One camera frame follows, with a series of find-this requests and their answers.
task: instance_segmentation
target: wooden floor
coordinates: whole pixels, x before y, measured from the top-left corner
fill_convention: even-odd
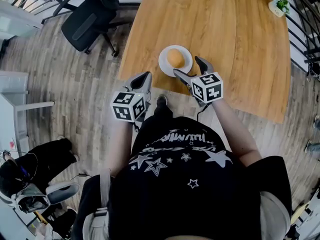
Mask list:
[[[136,11],[121,13],[120,16],[134,17]],[[76,51],[61,32],[61,24],[66,17],[63,15],[48,20],[43,29],[32,37],[14,38],[0,61],[1,70],[29,73],[29,103],[55,102],[51,108],[27,113],[30,146],[64,135],[71,140],[73,151],[80,156],[80,162],[72,164],[58,175],[55,182],[70,180],[82,172],[93,176],[104,166],[112,131],[110,96],[121,84],[116,77],[122,53],[118,58],[113,58],[103,38],[98,39],[90,55]],[[129,31],[130,27],[125,25],[109,34],[121,52]],[[157,88],[152,89],[152,106],[148,115],[152,114],[159,93],[168,95],[175,115],[196,118],[199,109],[192,97]],[[320,113],[319,93],[319,82],[313,79],[308,82],[302,71],[292,67],[289,101],[283,124],[235,111],[255,138],[264,157],[275,155],[284,158],[294,208],[310,195],[320,175],[318,154],[304,153],[308,139],[320,141],[320,131],[312,127],[315,115]],[[200,115],[200,121],[211,126],[225,140],[211,108]],[[77,177],[74,180],[81,185],[85,182],[85,178]],[[77,208],[80,195],[81,192],[66,203]]]

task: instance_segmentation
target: star print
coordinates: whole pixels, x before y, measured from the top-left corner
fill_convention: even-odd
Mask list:
[[[144,172],[147,172],[147,171],[153,171],[153,173],[155,174],[155,176],[158,177],[159,175],[159,172],[160,172],[160,169],[161,168],[166,168],[168,166],[166,166],[165,164],[163,164],[161,161],[161,157],[158,158],[157,160],[151,162],[151,161],[146,161],[146,163],[149,165]]]
[[[149,159],[152,159],[152,157],[149,157],[149,154],[146,154],[146,155],[138,155],[138,157],[134,160],[132,160],[129,165],[137,162],[138,163],[138,169],[140,169],[142,163],[145,161],[145,160],[149,160]]]
[[[206,162],[216,162],[222,168],[226,167],[226,161],[230,161],[232,163],[231,159],[226,156],[225,150],[219,151],[218,153],[214,153],[207,150],[204,150],[204,152],[206,152],[207,155],[210,157],[207,160],[205,160]]]
[[[181,159],[184,159],[184,161],[187,162],[189,159],[191,159],[190,154],[183,153]]]
[[[192,189],[194,189],[195,187],[199,187],[197,179],[190,179],[190,182],[187,185],[190,186]]]

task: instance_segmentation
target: wooden table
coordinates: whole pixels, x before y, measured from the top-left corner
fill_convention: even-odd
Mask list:
[[[188,94],[165,75],[158,56],[169,45],[186,47],[211,62],[235,109],[282,123],[291,75],[286,18],[271,0],[142,0],[124,50],[118,78],[150,71],[154,87]],[[193,58],[191,74],[200,74]]]

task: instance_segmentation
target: black shoe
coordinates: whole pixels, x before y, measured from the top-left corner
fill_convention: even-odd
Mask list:
[[[164,94],[160,94],[158,98],[156,98],[156,106],[161,106],[165,104],[166,106],[168,105],[168,99]]]

